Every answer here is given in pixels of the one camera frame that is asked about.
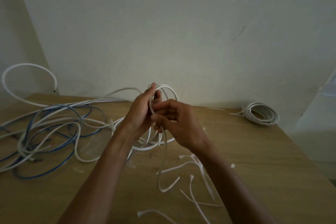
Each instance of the white wall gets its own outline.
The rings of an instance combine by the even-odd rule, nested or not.
[[[289,135],[326,177],[336,179],[336,97],[317,94]]]
[[[63,95],[155,81],[193,105],[270,104],[289,131],[336,66],[335,0],[24,2]]]
[[[13,64],[26,62],[48,67],[23,0],[0,0],[0,74]],[[9,73],[7,85],[21,97],[34,92],[51,93],[45,73],[29,67]],[[1,85],[0,109],[15,102]]]

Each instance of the wooden table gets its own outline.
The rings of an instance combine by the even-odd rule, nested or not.
[[[85,98],[34,94],[31,101],[44,104],[69,103]],[[129,102],[98,103],[110,119],[123,117]],[[1,120],[19,116],[36,107],[19,103],[11,112],[2,112]],[[301,150],[276,125],[262,127],[239,116],[232,109],[194,107],[208,137],[222,156],[234,163],[235,171],[260,201],[273,213],[279,223],[336,223],[336,188],[321,175]],[[24,127],[25,122],[16,126]],[[111,131],[104,129],[92,138],[81,139],[83,156],[98,155],[107,143]],[[27,163],[20,173],[33,174],[60,163],[73,146],[59,150],[40,163]],[[15,149],[15,139],[1,142],[0,158]],[[121,176],[110,223],[168,223],[155,213],[137,218],[137,211],[157,209],[177,223],[204,223],[196,206],[179,191],[189,193],[190,175],[195,176],[192,189],[199,202],[211,203],[211,198],[195,165],[162,175],[162,187],[177,176],[180,181],[167,193],[156,187],[163,147],[137,153],[133,167],[125,167]],[[166,168],[186,160],[179,155],[190,152],[175,141],[168,144]],[[0,174],[0,223],[55,223],[85,181],[95,163],[81,163],[74,156],[56,171],[32,180],[19,180],[11,171]],[[202,206],[212,224],[231,223],[225,208]]]

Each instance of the forearm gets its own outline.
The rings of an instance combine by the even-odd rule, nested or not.
[[[58,223],[105,223],[113,195],[134,143],[127,128],[118,129]]]
[[[204,165],[234,224],[276,223],[208,139],[198,149],[193,153]]]

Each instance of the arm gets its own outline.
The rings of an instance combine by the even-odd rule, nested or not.
[[[205,167],[234,224],[276,223],[206,137],[190,105],[168,100],[153,106],[151,119],[194,153]]]
[[[148,100],[155,93],[155,84],[139,95],[128,114],[115,130],[97,164],[73,198],[58,223],[106,223],[113,202],[114,192],[127,156],[135,140],[152,125]],[[153,103],[161,101],[156,92]]]

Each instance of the person's left hand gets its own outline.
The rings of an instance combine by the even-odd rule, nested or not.
[[[152,104],[162,102],[161,91],[156,89],[156,84],[153,82],[150,88],[144,93],[137,96],[132,103],[127,115],[122,123],[132,130],[134,139],[139,139],[153,124],[151,120],[152,113],[148,108],[148,101],[154,95]]]

